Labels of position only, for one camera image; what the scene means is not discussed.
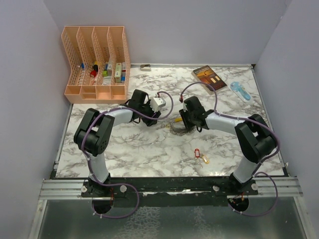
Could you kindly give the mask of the red tag key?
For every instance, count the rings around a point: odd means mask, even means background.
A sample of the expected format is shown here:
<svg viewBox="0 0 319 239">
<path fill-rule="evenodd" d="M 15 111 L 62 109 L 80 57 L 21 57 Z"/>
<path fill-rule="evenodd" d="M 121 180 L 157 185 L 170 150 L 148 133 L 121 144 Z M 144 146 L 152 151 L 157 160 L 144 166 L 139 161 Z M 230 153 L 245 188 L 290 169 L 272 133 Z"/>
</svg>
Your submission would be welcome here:
<svg viewBox="0 0 319 239">
<path fill-rule="evenodd" d="M 199 164 L 200 167 L 202 167 L 202 165 L 201 165 L 200 151 L 199 151 L 198 148 L 196 148 L 196 149 L 194 150 L 194 156 L 195 156 L 196 162 Z"/>
</svg>

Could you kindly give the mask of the red black bottle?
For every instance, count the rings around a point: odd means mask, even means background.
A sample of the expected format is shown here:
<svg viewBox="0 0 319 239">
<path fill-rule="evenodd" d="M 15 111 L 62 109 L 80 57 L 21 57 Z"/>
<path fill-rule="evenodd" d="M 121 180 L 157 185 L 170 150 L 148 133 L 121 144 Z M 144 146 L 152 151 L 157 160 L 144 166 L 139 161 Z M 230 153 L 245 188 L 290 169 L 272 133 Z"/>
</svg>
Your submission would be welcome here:
<svg viewBox="0 0 319 239">
<path fill-rule="evenodd" d="M 90 77 L 95 78 L 98 74 L 99 67 L 97 64 L 94 64 L 92 67 L 92 71 L 90 72 Z"/>
</svg>

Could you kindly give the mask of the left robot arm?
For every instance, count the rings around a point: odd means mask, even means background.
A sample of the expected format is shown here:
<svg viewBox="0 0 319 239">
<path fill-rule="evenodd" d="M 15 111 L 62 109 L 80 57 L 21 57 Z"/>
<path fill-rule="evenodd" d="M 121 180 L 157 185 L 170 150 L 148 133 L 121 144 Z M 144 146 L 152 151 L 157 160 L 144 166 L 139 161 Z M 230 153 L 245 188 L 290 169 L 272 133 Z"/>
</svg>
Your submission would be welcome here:
<svg viewBox="0 0 319 239">
<path fill-rule="evenodd" d="M 146 92 L 134 90 L 129 100 L 104 114 L 92 108 L 85 112 L 73 140 L 88 160 L 89 178 L 94 182 L 93 191 L 98 196 L 106 196 L 110 191 L 110 184 L 107 182 L 110 173 L 106 167 L 104 151 L 113 127 L 140 121 L 152 126 L 157 123 L 161 115 L 160 109 L 165 105 L 165 100 L 159 96 L 149 98 Z"/>
</svg>

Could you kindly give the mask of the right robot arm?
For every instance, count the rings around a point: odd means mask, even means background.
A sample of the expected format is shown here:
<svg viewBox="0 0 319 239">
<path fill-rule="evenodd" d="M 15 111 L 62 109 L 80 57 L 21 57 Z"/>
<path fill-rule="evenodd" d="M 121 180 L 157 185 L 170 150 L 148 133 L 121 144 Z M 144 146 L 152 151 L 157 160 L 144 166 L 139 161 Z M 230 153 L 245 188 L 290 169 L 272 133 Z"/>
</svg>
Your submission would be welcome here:
<svg viewBox="0 0 319 239">
<path fill-rule="evenodd" d="M 247 189 L 247 182 L 260 167 L 262 161 L 279 148 L 279 140 L 269 129 L 264 119 L 254 114 L 248 118 L 220 114 L 216 110 L 206 111 L 198 97 L 179 99 L 183 109 L 179 111 L 186 129 L 219 130 L 237 136 L 243 157 L 230 175 L 229 189 L 240 195 Z"/>
</svg>

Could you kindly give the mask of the orange-yellow tag key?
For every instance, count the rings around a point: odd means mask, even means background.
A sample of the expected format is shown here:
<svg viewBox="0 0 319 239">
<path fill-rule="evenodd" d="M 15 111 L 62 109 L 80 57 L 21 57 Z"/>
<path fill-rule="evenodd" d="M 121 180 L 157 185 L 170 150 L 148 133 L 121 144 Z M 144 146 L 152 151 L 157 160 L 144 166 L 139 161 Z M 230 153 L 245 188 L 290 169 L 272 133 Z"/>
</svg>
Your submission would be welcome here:
<svg viewBox="0 0 319 239">
<path fill-rule="evenodd" d="M 209 164 L 210 163 L 209 159 L 204 154 L 200 154 L 200 158 L 203 160 L 203 162 L 205 164 Z"/>
</svg>

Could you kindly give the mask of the blue packaged item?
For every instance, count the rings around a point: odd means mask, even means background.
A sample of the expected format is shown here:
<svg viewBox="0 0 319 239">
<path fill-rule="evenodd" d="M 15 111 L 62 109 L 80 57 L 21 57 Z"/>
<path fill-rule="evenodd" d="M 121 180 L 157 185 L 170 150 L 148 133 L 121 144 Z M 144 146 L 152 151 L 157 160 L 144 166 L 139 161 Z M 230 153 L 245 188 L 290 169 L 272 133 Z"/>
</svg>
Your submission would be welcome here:
<svg viewBox="0 0 319 239">
<path fill-rule="evenodd" d="M 244 86 L 239 82 L 232 82 L 230 89 L 243 101 L 250 103 L 252 101 L 251 95 L 245 90 Z"/>
</svg>

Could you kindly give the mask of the beige small object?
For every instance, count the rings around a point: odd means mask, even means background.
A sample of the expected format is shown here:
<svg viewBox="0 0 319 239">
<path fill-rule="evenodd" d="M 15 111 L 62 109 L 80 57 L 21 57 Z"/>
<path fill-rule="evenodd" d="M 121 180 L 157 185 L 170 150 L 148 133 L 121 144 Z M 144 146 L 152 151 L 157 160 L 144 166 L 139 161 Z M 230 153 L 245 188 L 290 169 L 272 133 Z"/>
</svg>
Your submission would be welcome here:
<svg viewBox="0 0 319 239">
<path fill-rule="evenodd" d="M 142 64 L 142 65 L 140 65 L 140 70 L 145 71 L 145 72 L 149 72 L 149 71 L 151 71 L 151 65 L 150 64 Z"/>
</svg>

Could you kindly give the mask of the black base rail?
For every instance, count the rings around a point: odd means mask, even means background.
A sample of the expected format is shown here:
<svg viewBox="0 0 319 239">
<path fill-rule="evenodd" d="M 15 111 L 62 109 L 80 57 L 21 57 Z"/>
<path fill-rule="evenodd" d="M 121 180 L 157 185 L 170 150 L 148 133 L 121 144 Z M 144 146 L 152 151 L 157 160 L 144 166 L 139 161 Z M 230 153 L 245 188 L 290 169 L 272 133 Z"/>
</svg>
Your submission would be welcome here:
<svg viewBox="0 0 319 239">
<path fill-rule="evenodd" d="M 83 182 L 83 198 L 102 200 L 121 208 L 227 206 L 227 198 L 258 194 L 256 181 L 244 185 L 228 176 L 212 177 L 109 177 L 105 186 L 91 179 Z"/>
</svg>

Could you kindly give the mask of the paperback book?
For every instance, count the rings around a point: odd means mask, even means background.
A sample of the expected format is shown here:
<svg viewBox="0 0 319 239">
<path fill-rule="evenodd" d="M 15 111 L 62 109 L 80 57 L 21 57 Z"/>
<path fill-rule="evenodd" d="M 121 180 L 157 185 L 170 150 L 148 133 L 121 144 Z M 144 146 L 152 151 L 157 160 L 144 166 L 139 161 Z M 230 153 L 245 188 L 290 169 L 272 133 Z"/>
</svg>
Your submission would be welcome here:
<svg viewBox="0 0 319 239">
<path fill-rule="evenodd" d="M 227 88 L 227 84 L 208 65 L 197 68 L 191 73 L 196 80 L 209 84 L 215 91 Z"/>
</svg>

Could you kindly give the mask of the peach desk organizer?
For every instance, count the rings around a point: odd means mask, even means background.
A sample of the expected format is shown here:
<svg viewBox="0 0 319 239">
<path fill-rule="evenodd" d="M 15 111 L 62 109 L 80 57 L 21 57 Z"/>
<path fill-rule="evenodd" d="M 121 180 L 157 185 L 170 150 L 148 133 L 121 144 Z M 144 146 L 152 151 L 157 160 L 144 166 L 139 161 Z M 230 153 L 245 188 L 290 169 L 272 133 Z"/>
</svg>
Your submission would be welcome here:
<svg viewBox="0 0 319 239">
<path fill-rule="evenodd" d="M 64 92 L 70 103 L 126 101 L 131 61 L 123 26 L 66 26 L 61 39 L 71 70 Z"/>
</svg>

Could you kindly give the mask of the green white box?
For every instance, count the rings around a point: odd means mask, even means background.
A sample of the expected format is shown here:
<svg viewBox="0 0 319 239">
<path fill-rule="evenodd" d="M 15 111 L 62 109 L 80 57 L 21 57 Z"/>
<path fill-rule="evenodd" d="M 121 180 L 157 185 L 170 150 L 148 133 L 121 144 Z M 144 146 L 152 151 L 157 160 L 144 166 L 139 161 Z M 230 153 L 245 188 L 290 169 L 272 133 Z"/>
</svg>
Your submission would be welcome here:
<svg viewBox="0 0 319 239">
<path fill-rule="evenodd" d="M 116 63 L 114 78 L 116 83 L 122 82 L 122 63 Z"/>
</svg>

